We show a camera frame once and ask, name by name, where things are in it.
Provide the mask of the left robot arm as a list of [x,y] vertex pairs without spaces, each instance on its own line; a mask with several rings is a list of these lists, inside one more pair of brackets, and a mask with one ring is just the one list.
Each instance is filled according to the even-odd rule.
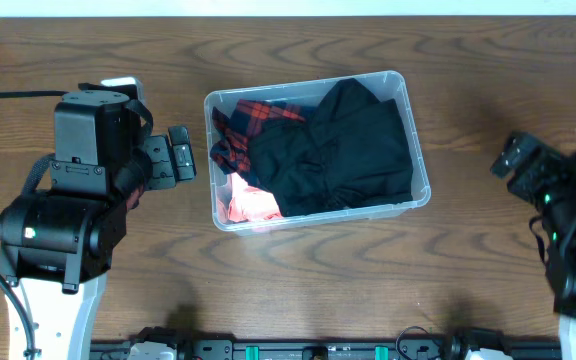
[[114,248],[147,191],[196,175],[188,130],[155,135],[134,77],[81,83],[54,110],[55,151],[0,215],[9,356],[86,359]]

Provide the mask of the red navy plaid shirt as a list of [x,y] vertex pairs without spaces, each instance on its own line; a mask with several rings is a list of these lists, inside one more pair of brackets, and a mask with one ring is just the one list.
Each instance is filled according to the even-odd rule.
[[210,158],[225,175],[236,173],[249,186],[262,189],[248,155],[249,141],[262,132],[271,120],[304,122],[315,108],[286,102],[239,100],[230,116],[216,107],[212,110],[212,123],[220,140],[210,150]]

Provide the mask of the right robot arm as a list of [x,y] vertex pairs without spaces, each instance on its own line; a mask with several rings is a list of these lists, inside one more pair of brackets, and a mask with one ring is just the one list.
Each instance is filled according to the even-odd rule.
[[511,339],[465,328],[444,342],[443,359],[576,359],[576,150],[563,154],[527,132],[513,132],[491,167],[507,190],[537,211],[534,237],[559,318],[555,341]]

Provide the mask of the black garment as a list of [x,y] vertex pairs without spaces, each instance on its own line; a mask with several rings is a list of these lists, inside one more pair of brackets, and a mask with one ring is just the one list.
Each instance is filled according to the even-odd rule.
[[248,145],[251,168],[285,217],[412,198],[413,162],[393,99],[337,82],[303,122],[270,120]]

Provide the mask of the clear plastic storage bin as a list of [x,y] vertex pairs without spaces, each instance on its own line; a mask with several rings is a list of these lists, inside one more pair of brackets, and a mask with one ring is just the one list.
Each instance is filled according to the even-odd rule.
[[[431,186],[427,176],[405,78],[394,70],[357,74],[355,78],[379,100],[394,100],[397,103],[413,164],[411,181],[412,200],[399,204],[323,212],[308,216],[234,223],[229,221],[226,216],[226,206],[229,205],[232,195],[231,177],[224,174],[213,160],[209,160],[207,168],[210,174],[209,184],[212,219],[218,229],[224,232],[233,232],[239,236],[247,236],[304,226],[397,217],[408,210],[421,208],[429,202],[431,198]],[[311,81],[213,91],[206,96],[203,104],[207,146],[212,147],[220,140],[220,135],[213,125],[213,109],[218,109],[225,114],[231,114],[237,102],[241,99],[269,102],[284,101],[296,105],[316,106],[339,80],[338,77],[324,78]]]

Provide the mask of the pink printed t-shirt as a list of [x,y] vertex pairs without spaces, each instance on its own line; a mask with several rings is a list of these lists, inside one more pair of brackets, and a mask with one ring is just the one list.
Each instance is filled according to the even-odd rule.
[[229,175],[229,180],[230,196],[217,201],[219,220],[242,223],[282,218],[279,206],[271,193],[249,186],[237,173]]

